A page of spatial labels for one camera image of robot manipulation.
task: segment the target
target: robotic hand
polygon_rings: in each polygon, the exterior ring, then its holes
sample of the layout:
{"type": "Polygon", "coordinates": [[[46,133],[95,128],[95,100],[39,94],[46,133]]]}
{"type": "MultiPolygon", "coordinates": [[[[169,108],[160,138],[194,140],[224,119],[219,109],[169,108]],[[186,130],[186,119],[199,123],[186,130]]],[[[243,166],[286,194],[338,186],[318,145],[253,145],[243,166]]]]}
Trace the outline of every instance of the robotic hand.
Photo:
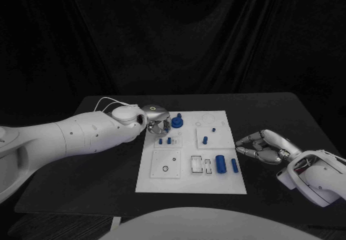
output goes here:
{"type": "Polygon", "coordinates": [[[147,105],[140,108],[117,100],[113,103],[124,106],[110,113],[104,113],[107,108],[97,111],[97,104],[93,112],[59,122],[26,127],[0,126],[0,203],[52,161],[98,153],[133,141],[146,127],[153,134],[169,132],[172,118],[163,107],[147,105]]]}
{"type": "Polygon", "coordinates": [[[306,198],[326,207],[341,197],[346,200],[346,166],[338,161],[346,159],[325,150],[302,151],[292,141],[271,130],[261,130],[235,142],[235,150],[261,162],[279,165],[289,161],[277,173],[277,179],[289,187],[297,188],[306,198]],[[253,142],[256,150],[243,144],[253,142]]]}

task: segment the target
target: dark floor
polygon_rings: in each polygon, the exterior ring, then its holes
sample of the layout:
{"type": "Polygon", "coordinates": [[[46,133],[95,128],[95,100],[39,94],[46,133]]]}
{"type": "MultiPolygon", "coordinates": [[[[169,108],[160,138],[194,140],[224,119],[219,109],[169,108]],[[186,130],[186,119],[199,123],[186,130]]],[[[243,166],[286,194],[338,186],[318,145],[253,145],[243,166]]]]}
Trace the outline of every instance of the dark floor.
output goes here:
{"type": "MultiPolygon", "coordinates": [[[[31,213],[10,227],[9,236],[19,240],[97,240],[110,231],[111,224],[111,216],[31,213]]],[[[323,240],[346,239],[346,228],[290,226],[323,240]]]]}

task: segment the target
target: table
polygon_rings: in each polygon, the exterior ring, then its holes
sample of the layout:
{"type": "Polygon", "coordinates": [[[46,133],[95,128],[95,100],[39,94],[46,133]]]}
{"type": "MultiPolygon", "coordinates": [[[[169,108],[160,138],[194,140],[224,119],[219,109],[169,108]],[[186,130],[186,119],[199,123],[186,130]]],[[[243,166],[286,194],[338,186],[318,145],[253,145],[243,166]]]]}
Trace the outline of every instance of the table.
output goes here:
{"type": "MultiPolygon", "coordinates": [[[[297,96],[289,92],[113,96],[129,104],[156,104],[169,111],[225,110],[237,141],[270,129],[306,150],[339,155],[297,96]]],[[[88,96],[75,114],[94,110],[101,96],[88,96]]],[[[106,100],[100,109],[108,105],[106,100]]],[[[205,207],[247,213],[280,223],[345,227],[346,201],[319,207],[297,189],[289,190],[276,174],[287,163],[268,165],[238,154],[247,195],[136,193],[146,132],[104,152],[67,157],[44,166],[16,204],[21,213],[65,213],[139,217],[179,207],[205,207]]]]}

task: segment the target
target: peg board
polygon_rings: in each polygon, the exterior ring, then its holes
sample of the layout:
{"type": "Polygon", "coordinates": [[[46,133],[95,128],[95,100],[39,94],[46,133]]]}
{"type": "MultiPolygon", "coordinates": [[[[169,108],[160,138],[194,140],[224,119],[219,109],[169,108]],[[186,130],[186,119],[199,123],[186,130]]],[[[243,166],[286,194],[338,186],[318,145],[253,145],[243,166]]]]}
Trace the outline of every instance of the peg board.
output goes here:
{"type": "Polygon", "coordinates": [[[228,116],[225,111],[172,111],[170,117],[175,118],[178,113],[182,114],[183,126],[172,128],[168,134],[157,135],[146,132],[145,146],[142,152],[140,169],[137,177],[137,193],[189,193],[189,194],[247,194],[243,170],[238,163],[235,141],[230,128],[228,116]],[[168,138],[181,139],[182,144],[176,147],[159,145],[160,137],[163,143],[168,138]],[[208,137],[206,148],[201,148],[204,137],[208,137]],[[230,144],[219,142],[222,148],[217,148],[215,141],[231,140],[230,144]],[[172,151],[179,153],[178,157],[172,156],[172,151]],[[218,173],[217,156],[225,156],[227,173],[218,173]],[[211,160],[212,174],[192,172],[192,156],[202,156],[202,163],[211,160]],[[231,160],[237,160],[238,173],[234,172],[231,160]],[[178,172],[176,166],[181,166],[179,176],[170,176],[170,169],[178,172]]]}

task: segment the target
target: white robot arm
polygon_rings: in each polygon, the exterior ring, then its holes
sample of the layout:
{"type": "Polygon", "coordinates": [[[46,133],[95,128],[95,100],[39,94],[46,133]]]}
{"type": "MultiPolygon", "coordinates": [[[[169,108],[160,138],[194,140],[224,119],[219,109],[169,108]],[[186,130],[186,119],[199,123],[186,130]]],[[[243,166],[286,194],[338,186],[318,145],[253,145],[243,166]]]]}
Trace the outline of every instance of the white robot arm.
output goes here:
{"type": "Polygon", "coordinates": [[[35,126],[0,126],[0,203],[52,161],[98,153],[133,141],[146,127],[153,134],[169,132],[170,113],[165,108],[157,105],[140,108],[116,102],[124,106],[110,113],[87,112],[35,126]]]}
{"type": "Polygon", "coordinates": [[[346,200],[346,166],[325,150],[302,151],[292,141],[271,130],[256,132],[235,142],[237,151],[267,164],[277,165],[289,161],[287,167],[277,173],[277,179],[289,187],[297,188],[306,198],[326,207],[341,197],[346,200]],[[241,147],[253,142],[256,150],[241,147]]]}

